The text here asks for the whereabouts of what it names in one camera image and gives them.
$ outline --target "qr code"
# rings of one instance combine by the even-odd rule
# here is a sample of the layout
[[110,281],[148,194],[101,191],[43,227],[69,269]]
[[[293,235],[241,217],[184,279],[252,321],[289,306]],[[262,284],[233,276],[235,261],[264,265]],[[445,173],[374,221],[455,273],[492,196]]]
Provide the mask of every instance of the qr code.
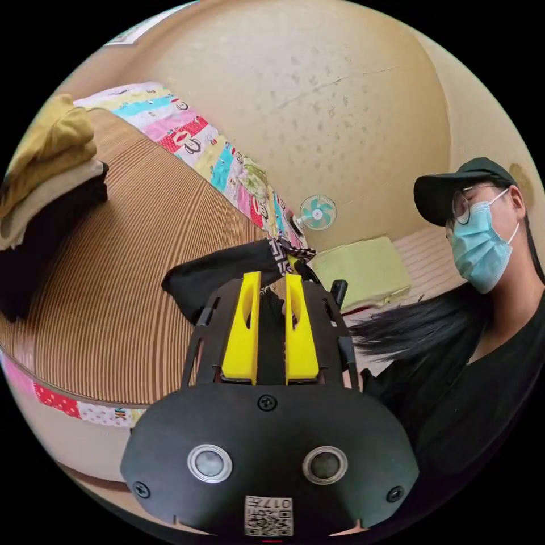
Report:
[[286,537],[294,534],[291,498],[246,496],[244,530],[246,535]]

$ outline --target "black folded cloth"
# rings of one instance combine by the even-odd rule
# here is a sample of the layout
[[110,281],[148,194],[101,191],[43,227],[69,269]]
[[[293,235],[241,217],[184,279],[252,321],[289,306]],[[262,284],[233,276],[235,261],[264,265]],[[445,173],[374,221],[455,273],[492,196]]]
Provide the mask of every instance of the black folded cloth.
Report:
[[260,271],[261,287],[265,288],[293,272],[288,255],[298,259],[297,272],[301,274],[310,271],[306,263],[316,252],[311,248],[295,248],[284,237],[264,238],[177,265],[166,274],[161,287],[195,325],[208,299],[230,280]]
[[33,217],[20,246],[0,251],[0,312],[10,322],[28,317],[34,294],[64,239],[93,208],[108,200],[104,180],[109,167],[103,165],[100,176],[61,195]]

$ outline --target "wall fan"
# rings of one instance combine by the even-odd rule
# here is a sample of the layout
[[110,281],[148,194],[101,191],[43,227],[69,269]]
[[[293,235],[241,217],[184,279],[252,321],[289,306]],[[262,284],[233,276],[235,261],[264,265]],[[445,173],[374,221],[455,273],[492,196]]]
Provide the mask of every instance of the wall fan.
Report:
[[313,231],[323,231],[331,227],[336,217],[337,207],[329,197],[313,195],[303,201],[299,217],[293,217],[292,220],[300,232],[303,226]]

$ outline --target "yellow cloth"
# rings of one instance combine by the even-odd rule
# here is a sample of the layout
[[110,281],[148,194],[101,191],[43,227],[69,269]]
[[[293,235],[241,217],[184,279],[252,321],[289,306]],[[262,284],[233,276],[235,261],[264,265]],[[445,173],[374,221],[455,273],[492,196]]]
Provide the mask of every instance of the yellow cloth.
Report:
[[343,312],[382,307],[404,297],[412,281],[388,237],[361,240],[319,253],[312,268],[321,283],[348,282]]
[[91,160],[97,153],[85,108],[70,95],[51,98],[19,144],[6,174],[0,219],[47,179]]

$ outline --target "light green towel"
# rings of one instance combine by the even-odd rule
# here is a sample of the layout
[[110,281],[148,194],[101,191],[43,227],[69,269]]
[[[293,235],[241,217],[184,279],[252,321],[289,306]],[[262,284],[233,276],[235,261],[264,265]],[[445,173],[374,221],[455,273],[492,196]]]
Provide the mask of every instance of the light green towel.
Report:
[[361,240],[319,253],[312,268],[325,288],[346,280],[343,312],[391,303],[406,295],[411,279],[388,237]]

